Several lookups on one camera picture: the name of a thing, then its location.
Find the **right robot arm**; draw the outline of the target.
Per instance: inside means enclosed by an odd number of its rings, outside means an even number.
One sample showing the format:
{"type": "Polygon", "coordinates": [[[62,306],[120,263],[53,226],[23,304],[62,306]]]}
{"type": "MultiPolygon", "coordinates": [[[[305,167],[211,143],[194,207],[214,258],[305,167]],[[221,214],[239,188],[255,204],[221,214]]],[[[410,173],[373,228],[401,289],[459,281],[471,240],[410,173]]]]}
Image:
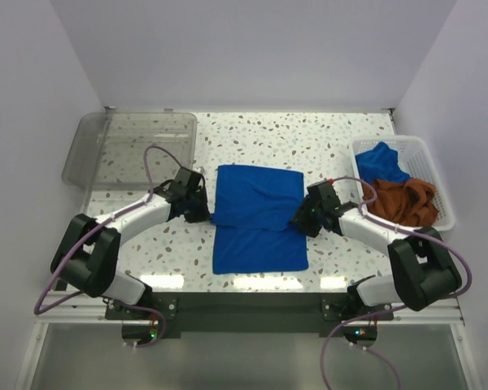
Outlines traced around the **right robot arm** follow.
{"type": "Polygon", "coordinates": [[[398,302],[420,311],[464,293],[471,284],[471,275],[461,275],[457,267],[461,256],[447,247],[436,229],[383,223],[367,213],[365,203],[341,202],[331,180],[308,186],[290,223],[305,236],[315,238],[326,230],[388,257],[390,275],[372,275],[348,287],[343,319],[364,319],[377,307],[389,310],[398,302]]]}

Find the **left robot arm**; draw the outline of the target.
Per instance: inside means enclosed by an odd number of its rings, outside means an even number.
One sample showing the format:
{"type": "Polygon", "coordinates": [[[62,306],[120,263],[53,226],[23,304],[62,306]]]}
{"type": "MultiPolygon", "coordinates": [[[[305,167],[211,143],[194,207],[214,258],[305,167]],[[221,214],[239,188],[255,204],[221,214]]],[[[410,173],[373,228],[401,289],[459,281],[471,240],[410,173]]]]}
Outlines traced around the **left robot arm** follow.
{"type": "Polygon", "coordinates": [[[50,272],[89,297],[123,303],[132,317],[143,319],[153,308],[152,290],[143,281],[117,270],[120,249],[148,229],[181,216],[187,223],[210,218],[204,176],[185,167],[174,179],[113,213],[73,217],[50,272]]]}

